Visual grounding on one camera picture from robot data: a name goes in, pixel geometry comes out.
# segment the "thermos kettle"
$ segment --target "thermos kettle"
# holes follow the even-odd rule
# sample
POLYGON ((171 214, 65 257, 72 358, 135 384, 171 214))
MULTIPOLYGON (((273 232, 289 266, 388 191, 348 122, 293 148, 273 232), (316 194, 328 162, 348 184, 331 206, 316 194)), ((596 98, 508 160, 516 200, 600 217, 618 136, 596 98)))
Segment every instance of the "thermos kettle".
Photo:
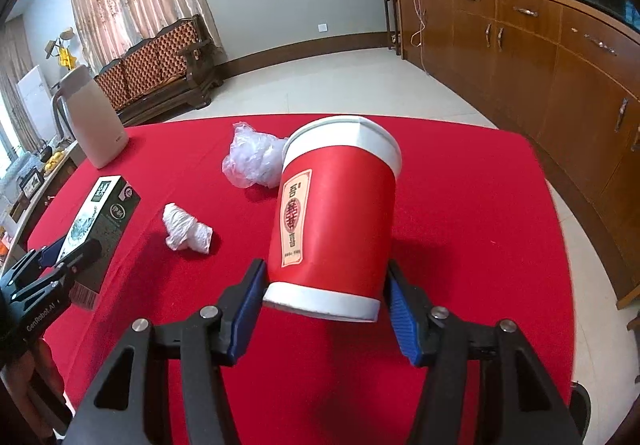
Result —
POLYGON ((129 141, 111 102, 83 64, 60 81, 60 89, 53 97, 53 114, 59 132, 62 131, 60 117, 65 123, 68 117, 71 125, 67 127, 97 169, 119 155, 129 141))

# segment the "red paper cup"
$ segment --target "red paper cup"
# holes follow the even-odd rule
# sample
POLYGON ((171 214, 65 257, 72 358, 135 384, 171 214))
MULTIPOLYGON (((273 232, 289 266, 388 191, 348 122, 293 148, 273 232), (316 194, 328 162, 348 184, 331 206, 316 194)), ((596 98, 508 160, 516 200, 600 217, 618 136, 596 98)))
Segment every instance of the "red paper cup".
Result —
POLYGON ((402 167, 398 143, 375 122, 344 115, 300 128, 284 152, 263 302, 374 322, 402 167))

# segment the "red tablecloth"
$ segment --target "red tablecloth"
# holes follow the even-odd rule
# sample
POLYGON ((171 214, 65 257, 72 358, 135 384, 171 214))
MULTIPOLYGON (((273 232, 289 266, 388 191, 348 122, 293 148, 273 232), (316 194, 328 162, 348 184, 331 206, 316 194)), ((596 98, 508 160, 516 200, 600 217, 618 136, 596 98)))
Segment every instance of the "red tablecloth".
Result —
MULTIPOLYGON (((243 117, 287 136, 322 115, 243 117)), ((98 176, 122 174, 142 197, 111 262, 97 309, 71 307, 46 333, 77 406, 131 322, 184 319, 266 257, 275 191, 233 187, 220 167, 239 118, 129 130, 126 150, 95 170, 84 162, 34 230, 31 248, 71 225, 98 176), (164 244, 164 205, 213 227, 211 255, 164 244)), ((517 321, 568 399, 574 308, 562 234, 543 173, 511 133, 376 117, 402 149, 392 256, 434 303, 469 321, 517 321)), ((374 324, 328 322, 264 309, 247 354, 224 378, 243 443, 401 444, 424 371, 400 354, 386 311, 374 324)), ((172 427, 186 444, 179 368, 170 369, 172 427)), ((470 378, 468 391, 477 389, 470 378)), ((461 443, 471 443, 474 404, 461 443)))

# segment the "human hand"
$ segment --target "human hand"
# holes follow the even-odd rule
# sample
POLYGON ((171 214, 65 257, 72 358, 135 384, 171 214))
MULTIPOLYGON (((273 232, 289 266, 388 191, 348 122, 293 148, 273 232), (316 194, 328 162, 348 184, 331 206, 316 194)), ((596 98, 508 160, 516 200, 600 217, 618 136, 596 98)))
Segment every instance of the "human hand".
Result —
POLYGON ((40 374, 54 393, 62 396, 65 382, 53 361, 49 345, 42 339, 38 339, 31 351, 27 351, 20 359, 6 365, 0 371, 0 378, 2 378, 9 395, 14 399, 15 406, 20 410, 22 417, 38 437, 44 439, 52 436, 53 428, 44 421, 40 412, 29 399, 29 381, 33 377, 34 371, 40 374))

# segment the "wooden sofa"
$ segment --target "wooden sofa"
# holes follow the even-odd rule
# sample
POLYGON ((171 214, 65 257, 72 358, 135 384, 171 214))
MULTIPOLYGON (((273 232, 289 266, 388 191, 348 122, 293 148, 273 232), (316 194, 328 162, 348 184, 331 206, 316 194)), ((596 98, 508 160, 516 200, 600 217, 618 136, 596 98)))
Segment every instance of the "wooden sofa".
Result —
POLYGON ((179 19, 129 48, 95 77, 125 126, 152 120, 177 106, 202 108, 222 84, 215 46, 202 17, 179 19))

